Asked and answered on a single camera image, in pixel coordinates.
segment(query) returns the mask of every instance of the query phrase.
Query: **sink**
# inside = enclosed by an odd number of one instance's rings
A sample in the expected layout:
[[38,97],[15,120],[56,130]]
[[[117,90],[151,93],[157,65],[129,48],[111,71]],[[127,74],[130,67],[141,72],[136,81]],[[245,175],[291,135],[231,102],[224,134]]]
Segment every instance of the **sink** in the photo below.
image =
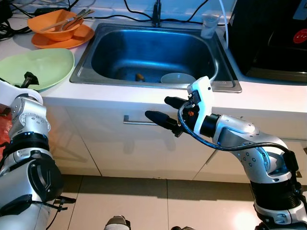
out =
[[[241,92],[241,87],[215,35],[202,39],[195,29],[153,28],[101,23],[70,81],[85,84],[186,89],[187,84],[161,83],[180,72],[214,79],[214,91]],[[144,82],[136,81],[136,74]]]

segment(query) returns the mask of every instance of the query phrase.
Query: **white bowl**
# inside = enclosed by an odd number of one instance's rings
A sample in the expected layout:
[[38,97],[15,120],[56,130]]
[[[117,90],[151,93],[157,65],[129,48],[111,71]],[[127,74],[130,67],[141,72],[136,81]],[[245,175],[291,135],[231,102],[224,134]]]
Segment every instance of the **white bowl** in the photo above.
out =
[[168,73],[161,78],[161,83],[192,84],[196,79],[186,73]]

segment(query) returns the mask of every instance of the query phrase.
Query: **tile floor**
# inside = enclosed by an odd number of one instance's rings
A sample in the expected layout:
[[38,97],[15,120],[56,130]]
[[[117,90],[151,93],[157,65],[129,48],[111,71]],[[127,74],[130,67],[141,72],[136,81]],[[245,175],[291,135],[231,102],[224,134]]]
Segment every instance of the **tile floor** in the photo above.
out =
[[77,202],[58,214],[50,230],[103,230],[114,215],[130,220],[131,230],[254,230],[260,222],[248,184],[74,175],[64,180],[63,196]]

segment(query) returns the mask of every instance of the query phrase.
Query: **white cabinet door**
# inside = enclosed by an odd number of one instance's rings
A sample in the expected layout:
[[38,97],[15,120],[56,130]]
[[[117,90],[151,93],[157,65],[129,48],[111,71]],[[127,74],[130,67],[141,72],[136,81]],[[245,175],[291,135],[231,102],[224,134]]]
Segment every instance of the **white cabinet door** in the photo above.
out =
[[283,139],[289,150],[296,156],[298,171],[296,172],[297,181],[307,185],[307,140]]
[[[163,108],[118,102],[103,108],[70,107],[68,112],[103,176],[192,180],[212,149],[188,134],[176,138],[159,126],[123,123],[124,115],[149,121],[146,110]],[[176,110],[164,112],[176,117]]]
[[[306,185],[307,184],[307,153],[304,148],[307,148],[307,141],[283,139],[288,149],[292,150],[299,166],[297,172],[297,180]],[[220,181],[220,182],[236,182],[249,183],[243,166],[239,160],[229,152],[216,151],[205,166],[195,177],[199,181]]]
[[50,152],[62,174],[100,175],[65,107],[47,107]]
[[214,152],[195,180],[249,183],[240,161],[230,152],[225,151]]
[[252,122],[261,132],[279,138],[307,139],[307,115],[304,113],[262,112],[257,117],[242,116],[242,119]]

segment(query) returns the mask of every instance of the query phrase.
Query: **red label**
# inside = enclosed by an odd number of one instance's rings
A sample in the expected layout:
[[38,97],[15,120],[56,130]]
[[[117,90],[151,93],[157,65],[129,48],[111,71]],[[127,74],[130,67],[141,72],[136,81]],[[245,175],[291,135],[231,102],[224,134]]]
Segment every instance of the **red label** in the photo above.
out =
[[300,30],[294,35],[293,41],[294,43],[303,43],[307,40],[307,29]]

